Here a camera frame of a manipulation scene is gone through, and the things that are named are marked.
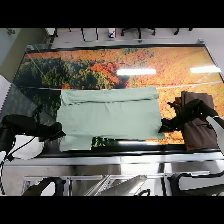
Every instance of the black cable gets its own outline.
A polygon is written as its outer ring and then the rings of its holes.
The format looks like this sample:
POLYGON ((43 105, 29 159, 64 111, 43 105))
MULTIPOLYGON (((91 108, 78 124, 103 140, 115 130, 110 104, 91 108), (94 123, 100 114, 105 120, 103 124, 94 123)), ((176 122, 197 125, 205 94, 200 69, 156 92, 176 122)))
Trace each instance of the black cable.
POLYGON ((22 147, 24 147, 25 145, 29 144, 30 142, 32 142, 34 140, 34 138, 36 137, 33 137, 31 140, 29 140, 28 142, 26 142, 25 144, 23 144, 22 146, 18 147, 17 149, 13 150, 12 152, 8 153, 7 155, 5 155, 5 158, 3 159, 3 161, 1 162, 0 164, 0 169, 1 169, 1 176, 0 176, 0 189, 1 189, 1 192, 2 192, 2 195, 5 195, 5 190, 4 190, 4 187, 3 187, 3 184, 2 184, 2 173, 3 173, 3 167, 4 167, 4 163, 7 159, 8 156, 12 155, 14 152, 18 151, 19 149, 21 149, 22 147))

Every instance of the floor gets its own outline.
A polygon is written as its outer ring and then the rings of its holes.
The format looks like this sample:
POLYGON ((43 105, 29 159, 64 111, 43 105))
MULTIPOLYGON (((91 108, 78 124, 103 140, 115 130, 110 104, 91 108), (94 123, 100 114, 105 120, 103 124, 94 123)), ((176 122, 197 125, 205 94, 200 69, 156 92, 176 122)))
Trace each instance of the floor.
MULTIPOLYGON (((58 29, 58 37, 55 38, 53 47, 62 47, 67 42, 70 47, 77 46, 82 41, 81 31, 78 28, 58 29)), ((156 36, 152 36, 151 30, 142 31, 142 39, 160 39, 169 43, 195 43, 198 38, 203 38, 209 47, 218 66, 224 71, 224 29, 195 28, 189 32, 188 29, 180 29, 178 36, 174 36, 174 29, 158 28, 156 36)), ((84 29, 86 40, 95 41, 95 30, 93 28, 84 29)), ((99 41, 107 41, 108 29, 99 29, 99 41)), ((131 40, 138 38, 138 32, 127 32, 124 37, 120 35, 121 29, 117 29, 117 40, 131 40)), ((188 163, 167 163, 165 172, 187 172, 187 171, 210 171, 220 172, 224 169, 224 161, 188 162, 188 163)), ((155 174, 158 173, 158 164, 127 164, 122 166, 52 166, 52 167, 16 167, 7 166, 3 170, 3 184, 7 195, 20 195, 24 176, 66 176, 66 175, 97 175, 97 174, 155 174)), ((150 183, 153 191, 156 189, 155 183, 150 183)))

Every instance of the brown fabric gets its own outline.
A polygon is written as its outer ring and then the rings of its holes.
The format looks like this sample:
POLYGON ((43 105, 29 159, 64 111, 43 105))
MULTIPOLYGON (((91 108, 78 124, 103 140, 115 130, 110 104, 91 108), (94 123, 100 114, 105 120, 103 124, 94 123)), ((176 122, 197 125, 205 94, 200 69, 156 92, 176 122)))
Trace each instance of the brown fabric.
MULTIPOLYGON (((181 92, 182 106, 194 99, 203 100, 208 106, 214 109, 213 98, 211 95, 208 95, 207 93, 181 92)), ((209 128, 207 124, 207 122, 196 118, 184 125, 182 135, 187 150, 218 149, 216 133, 213 129, 209 128)))

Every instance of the green cloth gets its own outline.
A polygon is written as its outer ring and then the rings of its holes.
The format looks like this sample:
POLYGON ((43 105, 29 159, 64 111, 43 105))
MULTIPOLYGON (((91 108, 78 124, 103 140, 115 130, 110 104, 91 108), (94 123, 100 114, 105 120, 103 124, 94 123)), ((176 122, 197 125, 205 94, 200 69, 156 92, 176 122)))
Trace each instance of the green cloth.
POLYGON ((161 139, 155 87, 113 90, 62 90, 57 121, 66 136, 61 151, 89 150, 92 137, 161 139))

